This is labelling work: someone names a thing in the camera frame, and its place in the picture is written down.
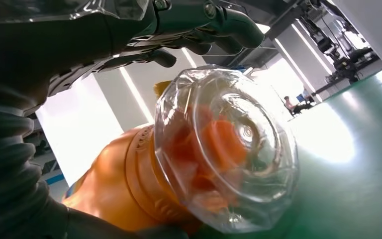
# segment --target green floor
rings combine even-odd
[[[382,239],[382,71],[290,122],[301,176],[290,210],[269,232],[194,238]]]

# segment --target robotic hand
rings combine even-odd
[[[33,122],[24,116],[92,72],[152,60],[172,66],[162,47],[204,54],[215,42],[237,53],[263,37],[246,15],[210,0],[0,1],[0,238],[148,235],[53,201],[40,169],[28,163],[34,145],[22,137]]]

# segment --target orange bottle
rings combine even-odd
[[[159,98],[155,124],[107,145],[63,203],[127,231],[271,228],[291,199],[296,154],[242,85],[255,87],[224,69],[182,72]]]

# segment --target clear bottle cap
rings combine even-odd
[[[224,233],[271,229],[298,177],[295,141],[242,73],[185,70],[157,102],[156,156],[179,201]]]

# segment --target person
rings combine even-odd
[[[294,114],[299,114],[299,113],[301,113],[301,110],[307,110],[307,109],[309,109],[309,108],[311,108],[312,107],[312,105],[310,105],[310,104],[306,104],[306,105],[293,105],[291,102],[290,102],[290,100],[289,100],[289,96],[285,96],[285,106],[286,106],[286,108],[290,111],[290,112],[292,112],[292,113],[294,113]]]

